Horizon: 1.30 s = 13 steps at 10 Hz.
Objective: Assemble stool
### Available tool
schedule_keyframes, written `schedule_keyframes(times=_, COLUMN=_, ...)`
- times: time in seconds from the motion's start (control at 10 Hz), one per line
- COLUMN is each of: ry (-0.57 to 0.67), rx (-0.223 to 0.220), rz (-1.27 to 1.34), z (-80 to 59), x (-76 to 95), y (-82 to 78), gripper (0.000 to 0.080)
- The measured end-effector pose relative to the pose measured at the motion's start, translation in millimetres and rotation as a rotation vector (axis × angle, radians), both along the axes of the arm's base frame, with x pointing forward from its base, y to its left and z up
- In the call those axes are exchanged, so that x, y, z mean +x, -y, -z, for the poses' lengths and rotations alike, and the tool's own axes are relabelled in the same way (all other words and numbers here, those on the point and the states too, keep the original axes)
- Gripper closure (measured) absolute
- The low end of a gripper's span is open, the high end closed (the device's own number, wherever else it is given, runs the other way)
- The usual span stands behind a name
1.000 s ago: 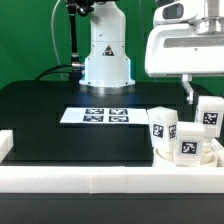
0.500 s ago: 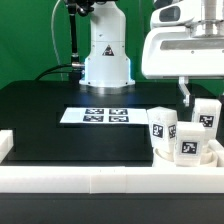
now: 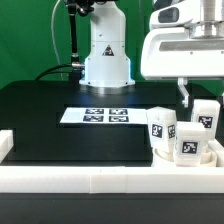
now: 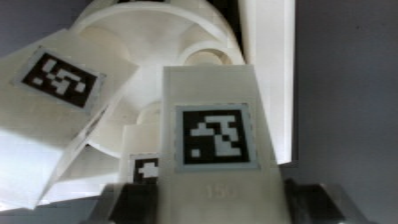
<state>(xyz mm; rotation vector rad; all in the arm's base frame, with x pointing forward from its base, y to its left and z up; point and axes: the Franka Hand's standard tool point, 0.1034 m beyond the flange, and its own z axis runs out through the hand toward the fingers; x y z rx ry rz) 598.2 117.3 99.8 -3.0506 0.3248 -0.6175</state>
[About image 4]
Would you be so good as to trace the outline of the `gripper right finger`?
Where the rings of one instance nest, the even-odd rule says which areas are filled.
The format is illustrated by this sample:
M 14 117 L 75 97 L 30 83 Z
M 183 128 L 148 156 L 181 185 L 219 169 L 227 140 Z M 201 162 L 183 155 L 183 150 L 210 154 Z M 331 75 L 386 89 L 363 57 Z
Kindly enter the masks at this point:
M 284 180 L 291 224 L 378 224 L 371 221 L 336 185 Z

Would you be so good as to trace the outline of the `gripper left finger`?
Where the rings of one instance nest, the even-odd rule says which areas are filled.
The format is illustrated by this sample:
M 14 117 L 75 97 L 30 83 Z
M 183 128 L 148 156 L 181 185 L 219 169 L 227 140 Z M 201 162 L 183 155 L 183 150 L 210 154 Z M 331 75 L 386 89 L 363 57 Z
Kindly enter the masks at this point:
M 78 224 L 156 224 L 158 186 L 108 184 L 89 218 Z

